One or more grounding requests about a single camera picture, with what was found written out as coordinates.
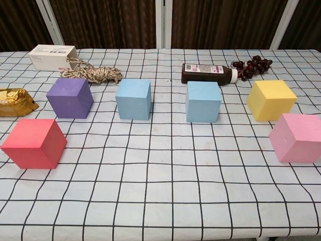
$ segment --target brown bottle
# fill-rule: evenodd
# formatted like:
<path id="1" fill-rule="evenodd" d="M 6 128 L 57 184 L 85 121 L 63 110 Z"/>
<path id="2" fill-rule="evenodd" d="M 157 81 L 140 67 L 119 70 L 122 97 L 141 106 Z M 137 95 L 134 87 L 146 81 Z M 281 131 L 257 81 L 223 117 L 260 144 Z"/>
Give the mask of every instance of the brown bottle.
<path id="1" fill-rule="evenodd" d="M 188 81 L 210 81 L 217 82 L 218 85 L 235 83 L 237 80 L 237 69 L 229 69 L 225 66 L 203 65 L 203 64 L 183 64 L 182 83 Z"/>

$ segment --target purple cube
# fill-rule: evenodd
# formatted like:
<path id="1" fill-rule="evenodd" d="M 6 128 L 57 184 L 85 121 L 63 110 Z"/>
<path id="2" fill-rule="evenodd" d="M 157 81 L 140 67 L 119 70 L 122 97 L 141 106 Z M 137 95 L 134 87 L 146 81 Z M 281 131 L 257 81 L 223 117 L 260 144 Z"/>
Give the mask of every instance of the purple cube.
<path id="1" fill-rule="evenodd" d="M 59 78 L 47 93 L 58 118 L 86 119 L 93 103 L 86 79 Z"/>

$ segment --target light blue cube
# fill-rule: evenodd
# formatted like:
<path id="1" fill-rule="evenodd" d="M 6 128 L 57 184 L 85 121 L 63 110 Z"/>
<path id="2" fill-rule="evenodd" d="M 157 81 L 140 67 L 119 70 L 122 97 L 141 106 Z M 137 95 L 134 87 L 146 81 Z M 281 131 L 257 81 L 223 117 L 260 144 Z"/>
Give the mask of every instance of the light blue cube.
<path id="1" fill-rule="evenodd" d="M 151 107 L 149 79 L 123 79 L 116 93 L 119 118 L 147 121 Z"/>
<path id="2" fill-rule="evenodd" d="M 216 122 L 221 102 L 221 92 L 216 82 L 189 81 L 186 94 L 186 121 Z"/>

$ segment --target yellow cube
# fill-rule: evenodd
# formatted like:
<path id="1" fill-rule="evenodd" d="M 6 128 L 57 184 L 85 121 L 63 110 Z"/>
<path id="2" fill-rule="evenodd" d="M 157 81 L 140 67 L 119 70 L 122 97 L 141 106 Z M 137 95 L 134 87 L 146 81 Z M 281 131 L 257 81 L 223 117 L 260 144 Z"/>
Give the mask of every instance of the yellow cube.
<path id="1" fill-rule="evenodd" d="M 283 80 L 255 81 L 247 105 L 258 122 L 276 121 L 288 113 L 297 97 Z"/>

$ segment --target white box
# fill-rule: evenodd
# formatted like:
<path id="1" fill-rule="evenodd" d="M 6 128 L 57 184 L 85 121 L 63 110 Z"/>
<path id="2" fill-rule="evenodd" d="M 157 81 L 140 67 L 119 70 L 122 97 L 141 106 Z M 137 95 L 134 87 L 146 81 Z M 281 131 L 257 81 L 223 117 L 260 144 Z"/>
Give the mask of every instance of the white box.
<path id="1" fill-rule="evenodd" d="M 28 55 L 37 70 L 61 71 L 77 66 L 67 62 L 67 57 L 78 58 L 75 46 L 38 44 Z"/>

